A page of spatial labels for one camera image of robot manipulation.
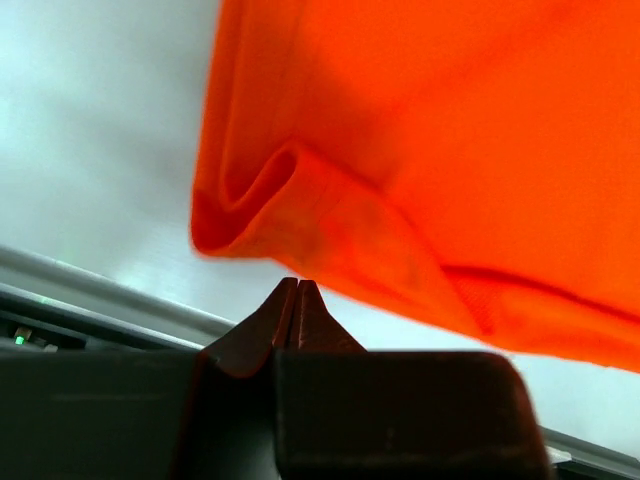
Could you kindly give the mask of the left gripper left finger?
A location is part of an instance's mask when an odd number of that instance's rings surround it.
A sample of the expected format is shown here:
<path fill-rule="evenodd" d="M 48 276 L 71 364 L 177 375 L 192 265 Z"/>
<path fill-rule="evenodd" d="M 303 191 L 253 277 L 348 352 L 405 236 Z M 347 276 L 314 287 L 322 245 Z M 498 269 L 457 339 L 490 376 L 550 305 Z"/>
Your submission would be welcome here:
<path fill-rule="evenodd" d="M 187 347 L 1 297 L 5 479 L 276 479 L 272 361 L 298 283 Z"/>

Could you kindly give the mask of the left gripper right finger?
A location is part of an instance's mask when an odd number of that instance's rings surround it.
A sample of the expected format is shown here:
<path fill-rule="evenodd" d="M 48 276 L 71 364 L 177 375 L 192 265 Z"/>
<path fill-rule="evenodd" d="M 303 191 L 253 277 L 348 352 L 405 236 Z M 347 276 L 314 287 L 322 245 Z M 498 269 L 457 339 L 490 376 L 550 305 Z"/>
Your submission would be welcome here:
<path fill-rule="evenodd" d="M 274 357 L 276 464 L 285 479 L 549 479 L 526 387 L 481 351 L 369 352 L 298 287 Z"/>

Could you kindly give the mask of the orange shorts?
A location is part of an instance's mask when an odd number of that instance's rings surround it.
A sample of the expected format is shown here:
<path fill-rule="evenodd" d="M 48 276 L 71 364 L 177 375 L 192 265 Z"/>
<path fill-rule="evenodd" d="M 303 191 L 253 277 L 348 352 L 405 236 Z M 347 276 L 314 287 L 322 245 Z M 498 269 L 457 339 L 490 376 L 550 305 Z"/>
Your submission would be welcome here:
<path fill-rule="evenodd" d="M 191 238 L 637 371 L 638 3 L 224 2 Z"/>

